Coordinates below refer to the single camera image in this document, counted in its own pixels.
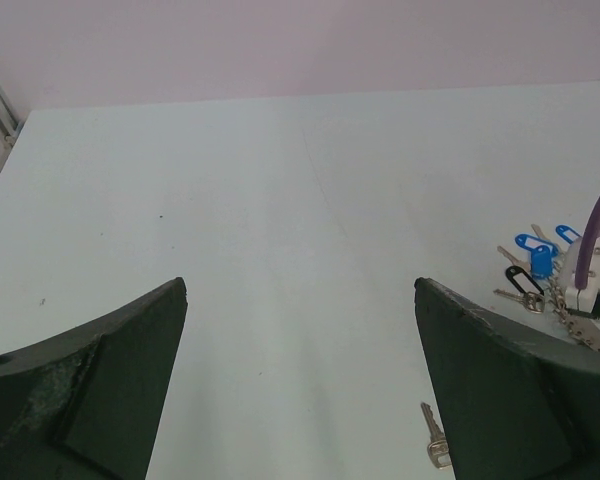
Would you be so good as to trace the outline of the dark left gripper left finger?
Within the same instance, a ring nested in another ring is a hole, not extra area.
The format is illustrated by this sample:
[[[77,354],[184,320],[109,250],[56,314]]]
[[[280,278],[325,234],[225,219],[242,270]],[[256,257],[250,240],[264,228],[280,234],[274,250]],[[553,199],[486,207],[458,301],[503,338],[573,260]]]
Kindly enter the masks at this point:
[[[187,312],[181,278],[0,355],[0,479],[143,479]]]

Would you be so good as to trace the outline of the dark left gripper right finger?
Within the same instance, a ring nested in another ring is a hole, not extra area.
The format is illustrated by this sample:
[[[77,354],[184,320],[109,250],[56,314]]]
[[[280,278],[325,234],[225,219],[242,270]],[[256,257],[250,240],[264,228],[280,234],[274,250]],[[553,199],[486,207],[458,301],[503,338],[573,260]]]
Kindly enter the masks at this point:
[[[600,479],[600,353],[430,278],[415,318],[458,479]]]

